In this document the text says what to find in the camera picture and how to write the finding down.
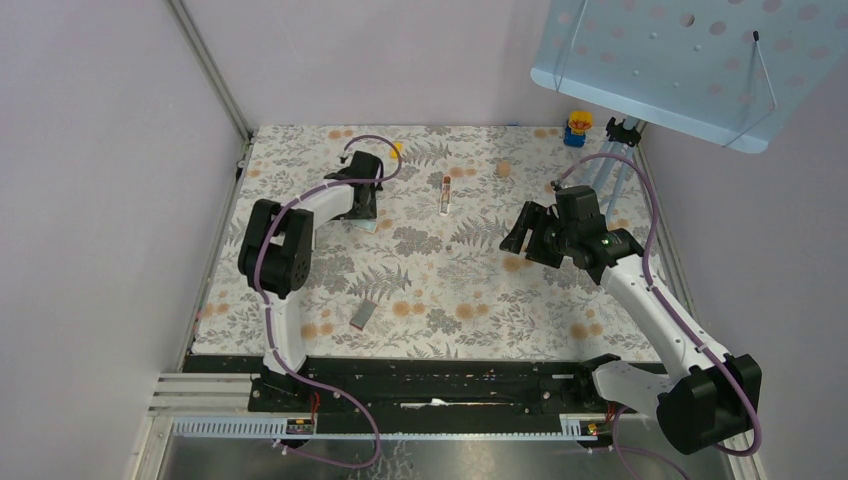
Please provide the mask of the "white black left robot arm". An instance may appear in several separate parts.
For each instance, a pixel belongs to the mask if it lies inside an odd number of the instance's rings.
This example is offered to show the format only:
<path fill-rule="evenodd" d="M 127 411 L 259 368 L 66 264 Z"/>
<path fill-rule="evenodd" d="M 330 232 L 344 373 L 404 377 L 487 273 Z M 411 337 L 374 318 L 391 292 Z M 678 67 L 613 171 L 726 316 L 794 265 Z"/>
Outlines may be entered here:
<path fill-rule="evenodd" d="M 300 294 L 312 266 L 315 232 L 334 220 L 374 220 L 384 174 L 379 157 L 355 151 L 340 170 L 287 203 L 254 203 L 238 270 L 261 299 L 265 351 L 260 378 L 269 389 L 306 394 L 306 386 L 295 376 L 307 359 L 300 333 Z"/>

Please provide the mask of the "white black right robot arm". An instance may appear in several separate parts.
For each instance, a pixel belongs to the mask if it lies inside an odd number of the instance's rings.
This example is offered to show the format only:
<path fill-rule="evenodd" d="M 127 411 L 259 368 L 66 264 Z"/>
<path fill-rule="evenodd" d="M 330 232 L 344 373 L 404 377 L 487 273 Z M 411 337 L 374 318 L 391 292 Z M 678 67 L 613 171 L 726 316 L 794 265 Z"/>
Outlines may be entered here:
<path fill-rule="evenodd" d="M 656 421 L 670 444 L 692 454 L 739 434 L 757 433 L 762 371 L 707 334 L 650 271 L 648 255 L 625 229 L 610 230 L 593 189 L 560 189 L 550 206 L 524 203 L 500 250 L 586 272 L 630 315 L 658 354 L 664 374 L 614 355 L 588 362 L 591 394 Z"/>

